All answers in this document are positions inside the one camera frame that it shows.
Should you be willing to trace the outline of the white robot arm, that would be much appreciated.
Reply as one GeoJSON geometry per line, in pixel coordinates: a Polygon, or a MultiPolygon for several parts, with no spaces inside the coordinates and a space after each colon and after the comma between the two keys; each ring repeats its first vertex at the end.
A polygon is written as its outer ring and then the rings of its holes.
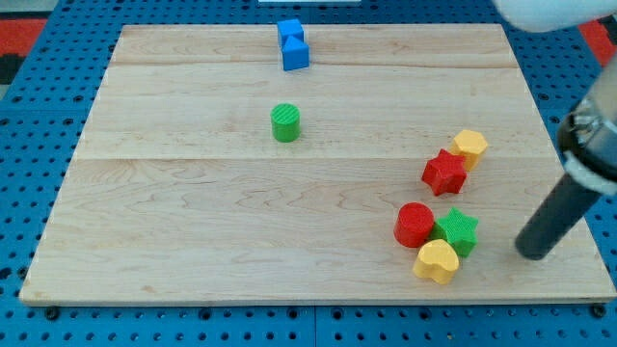
{"type": "MultiPolygon", "coordinates": [[[[545,33],[616,13],[616,0],[494,0],[512,26],[545,33]]],[[[616,59],[604,67],[589,92],[557,132],[564,174],[515,239],[518,253],[546,257],[601,197],[616,194],[616,59]]]]}

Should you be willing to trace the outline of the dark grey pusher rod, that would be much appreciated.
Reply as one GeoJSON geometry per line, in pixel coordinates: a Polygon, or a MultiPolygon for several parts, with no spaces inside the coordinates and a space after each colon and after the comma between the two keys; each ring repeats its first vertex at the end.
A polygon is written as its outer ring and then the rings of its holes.
{"type": "Polygon", "coordinates": [[[518,253],[530,260],[545,258],[600,197],[564,173],[516,237],[518,253]]]}

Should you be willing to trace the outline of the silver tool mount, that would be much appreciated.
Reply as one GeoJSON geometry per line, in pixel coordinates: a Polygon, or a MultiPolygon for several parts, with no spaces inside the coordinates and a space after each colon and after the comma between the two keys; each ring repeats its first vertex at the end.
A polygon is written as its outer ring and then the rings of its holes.
{"type": "Polygon", "coordinates": [[[564,170],[576,183],[601,195],[616,194],[615,60],[563,120],[558,146],[564,170]]]}

